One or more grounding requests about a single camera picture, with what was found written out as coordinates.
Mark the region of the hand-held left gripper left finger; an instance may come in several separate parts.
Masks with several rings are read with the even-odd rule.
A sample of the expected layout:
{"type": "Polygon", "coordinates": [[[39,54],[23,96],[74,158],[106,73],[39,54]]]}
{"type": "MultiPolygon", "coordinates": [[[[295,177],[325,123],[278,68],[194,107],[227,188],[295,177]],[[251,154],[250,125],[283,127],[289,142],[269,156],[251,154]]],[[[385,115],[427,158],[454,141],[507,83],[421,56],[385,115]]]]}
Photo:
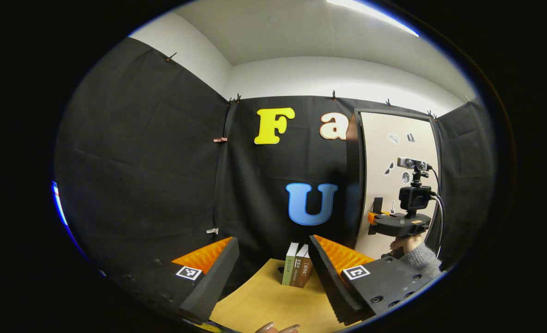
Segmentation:
{"type": "Polygon", "coordinates": [[[149,308],[173,320],[209,320],[239,255],[228,237],[165,263],[147,263],[116,276],[115,282],[149,308]]]}

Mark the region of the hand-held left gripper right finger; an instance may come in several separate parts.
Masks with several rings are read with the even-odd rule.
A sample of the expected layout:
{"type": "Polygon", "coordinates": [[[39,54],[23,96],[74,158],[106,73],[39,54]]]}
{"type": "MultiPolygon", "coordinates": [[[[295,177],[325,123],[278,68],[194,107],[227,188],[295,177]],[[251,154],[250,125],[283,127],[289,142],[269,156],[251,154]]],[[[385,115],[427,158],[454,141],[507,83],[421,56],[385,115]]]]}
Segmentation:
{"type": "Polygon", "coordinates": [[[309,256],[339,323],[346,326],[394,310],[432,282],[393,256],[371,259],[318,235],[309,256]]]}

